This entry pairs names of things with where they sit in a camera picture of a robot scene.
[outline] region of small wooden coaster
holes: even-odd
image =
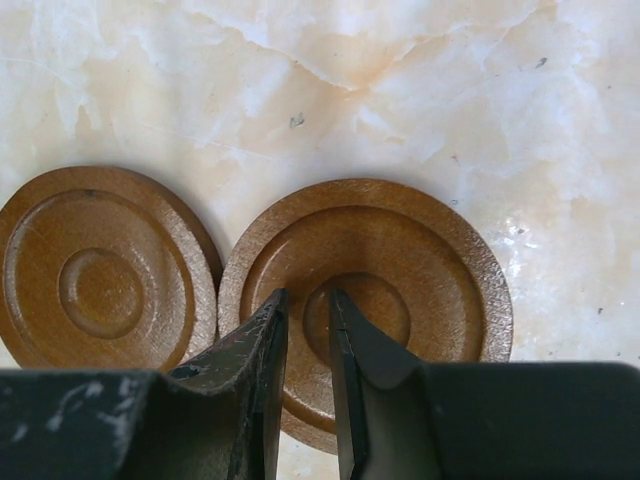
[[[506,361],[513,315],[500,265],[453,210],[418,190],[369,179],[314,185],[260,215],[220,286],[221,335],[275,289],[289,289],[282,427],[336,452],[327,294],[347,291],[367,318],[434,362]]]
[[[143,175],[31,180],[0,211],[0,264],[0,335],[21,366],[168,370],[215,340],[215,246]]]

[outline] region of marble surface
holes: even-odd
[[[0,204],[124,165],[227,258],[303,186],[400,181],[490,244],[512,360],[640,366],[639,19],[635,0],[3,0]],[[283,435],[279,478],[336,475]]]

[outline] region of black plastic part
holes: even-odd
[[[427,364],[330,302],[342,480],[640,478],[633,367]]]
[[[286,292],[168,375],[0,373],[0,479],[276,478]]]

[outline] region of dark speck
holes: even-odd
[[[291,117],[289,120],[289,128],[299,127],[304,123],[304,114],[300,112],[297,117]]]

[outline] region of table surface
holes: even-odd
[[[0,204],[72,164],[189,203],[223,259],[267,206],[375,177],[449,204],[512,295],[512,360],[640,365],[640,2],[0,6]],[[0,365],[15,363],[2,350]],[[337,477],[283,434],[280,479]]]

